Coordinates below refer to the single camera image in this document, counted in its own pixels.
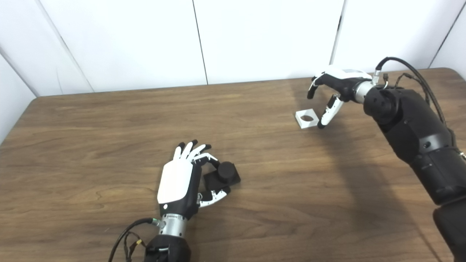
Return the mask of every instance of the wire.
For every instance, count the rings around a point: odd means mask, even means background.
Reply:
[[[128,248],[128,236],[131,234],[137,237],[137,240],[130,246],[130,248]],[[142,244],[143,247],[146,246],[144,241],[138,234],[128,231],[128,233],[126,233],[126,235],[124,236],[124,240],[123,240],[123,249],[124,249],[124,255],[126,257],[126,262],[131,262],[132,260],[131,256],[133,255],[134,249],[139,244]]]
[[[434,93],[432,92],[431,87],[429,86],[427,81],[422,77],[422,75],[419,73],[419,71],[417,71],[412,65],[410,65],[408,62],[406,62],[405,60],[400,59],[398,57],[388,56],[388,57],[382,59],[382,61],[380,61],[380,63],[376,66],[376,71],[381,71],[384,64],[389,60],[393,60],[393,61],[397,61],[399,63],[402,63],[403,65],[405,65],[407,68],[409,68],[409,70],[411,70],[414,73],[414,75],[422,83],[421,86],[423,87],[423,89],[425,89],[426,92],[431,97],[432,103],[434,104],[435,109],[437,110],[437,114],[439,115],[440,121],[446,126],[446,121],[445,121],[445,117],[443,116],[442,109],[441,109],[441,107],[440,107],[440,105],[439,105],[439,103],[437,101],[437,98],[435,97]]]
[[[430,105],[430,104],[431,104],[431,101],[430,101],[430,99],[429,99],[429,95],[427,94],[427,90],[425,90],[425,87],[422,85],[422,82],[421,82],[419,79],[413,77],[412,75],[410,75],[410,74],[408,74],[408,73],[403,73],[402,75],[400,75],[400,76],[398,77],[397,82],[395,83],[395,88],[398,87],[398,83],[400,83],[400,80],[401,80],[401,78],[402,78],[403,76],[405,76],[405,77],[407,77],[407,78],[409,78],[409,79],[415,80],[416,82],[419,83],[419,85],[422,87],[422,91],[424,91],[424,100],[425,100],[425,102],[426,102],[428,105]]]
[[[109,256],[109,262],[112,262],[113,256],[115,256],[115,252],[117,251],[117,247],[120,244],[121,240],[128,234],[128,232],[135,226],[141,225],[144,223],[151,224],[155,219],[154,218],[142,218],[134,221],[131,225],[129,225],[121,234],[120,236],[116,239],[115,244],[113,245],[112,251],[110,251],[110,256]]]

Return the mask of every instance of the metal connector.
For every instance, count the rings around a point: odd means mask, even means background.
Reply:
[[[167,223],[165,223],[165,221],[161,221],[161,220],[158,220],[158,219],[154,218],[154,219],[152,219],[152,225],[162,229],[167,225]]]
[[[380,75],[380,70],[376,70],[374,72],[374,75],[372,76],[372,84],[373,85],[376,85],[378,83],[379,75]]]

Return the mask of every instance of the wood grain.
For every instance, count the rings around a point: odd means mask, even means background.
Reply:
[[[450,69],[422,74],[465,148],[466,82]],[[196,138],[234,162],[242,182],[190,221],[192,261],[451,261],[435,205],[361,105],[345,104],[325,130],[299,129],[294,112],[320,115],[332,94],[307,100],[309,84],[35,99],[0,147],[0,260],[105,261],[128,224],[158,215],[161,168]]]

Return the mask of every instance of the black robotic forearm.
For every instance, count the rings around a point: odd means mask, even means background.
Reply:
[[[395,154],[410,165],[435,204],[435,223],[456,262],[466,262],[466,162],[453,131],[413,90],[372,88],[364,112]]]

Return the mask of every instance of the white hand cover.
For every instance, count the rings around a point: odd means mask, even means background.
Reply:
[[[184,143],[181,143],[175,149],[173,160],[164,165],[157,193],[159,204],[177,201],[186,195],[196,160],[201,158],[217,160],[208,153],[202,153],[203,150],[210,148],[209,145],[200,145],[191,151],[196,143],[196,140],[189,142],[184,150],[182,150]]]

